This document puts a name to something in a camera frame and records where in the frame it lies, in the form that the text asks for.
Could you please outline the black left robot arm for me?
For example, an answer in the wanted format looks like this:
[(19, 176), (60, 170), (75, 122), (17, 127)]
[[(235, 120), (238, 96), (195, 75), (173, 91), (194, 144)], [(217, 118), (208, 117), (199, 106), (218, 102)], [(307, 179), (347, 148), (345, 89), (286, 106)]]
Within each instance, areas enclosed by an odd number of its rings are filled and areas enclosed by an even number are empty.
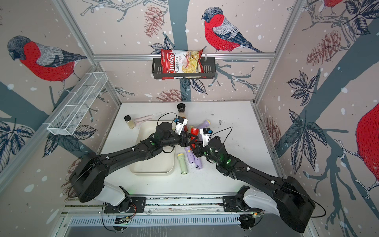
[(105, 178), (125, 166), (149, 160), (163, 152), (165, 147), (187, 147), (198, 136), (182, 130), (174, 132), (172, 124), (162, 122), (155, 133), (130, 148), (97, 155), (91, 152), (82, 157), (81, 162), (70, 176), (70, 183), (80, 202), (95, 199), (103, 190)]

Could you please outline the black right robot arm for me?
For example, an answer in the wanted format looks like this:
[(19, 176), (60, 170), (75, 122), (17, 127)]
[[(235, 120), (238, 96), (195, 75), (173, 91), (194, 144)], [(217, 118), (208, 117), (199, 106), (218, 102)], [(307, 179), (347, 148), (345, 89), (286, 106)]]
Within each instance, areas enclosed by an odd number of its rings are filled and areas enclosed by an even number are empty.
[(203, 146), (192, 140), (189, 147), (197, 158), (205, 157), (215, 163), (216, 169), (226, 177), (245, 183), (237, 194), (224, 196), (222, 207), (227, 212), (264, 210), (279, 216), (282, 221), (298, 233), (304, 233), (315, 209), (297, 179), (275, 177), (259, 171), (226, 151), (220, 137), (216, 136)]

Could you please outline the long red flashlight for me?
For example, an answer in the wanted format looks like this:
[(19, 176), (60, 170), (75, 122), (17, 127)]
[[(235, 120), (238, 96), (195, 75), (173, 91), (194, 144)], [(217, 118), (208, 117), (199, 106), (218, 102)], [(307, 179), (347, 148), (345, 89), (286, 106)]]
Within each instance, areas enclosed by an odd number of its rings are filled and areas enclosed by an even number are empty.
[(192, 127), (191, 130), (190, 130), (190, 133), (192, 135), (195, 135), (195, 136), (198, 136), (199, 135), (199, 129), (198, 128), (195, 128), (195, 127)]

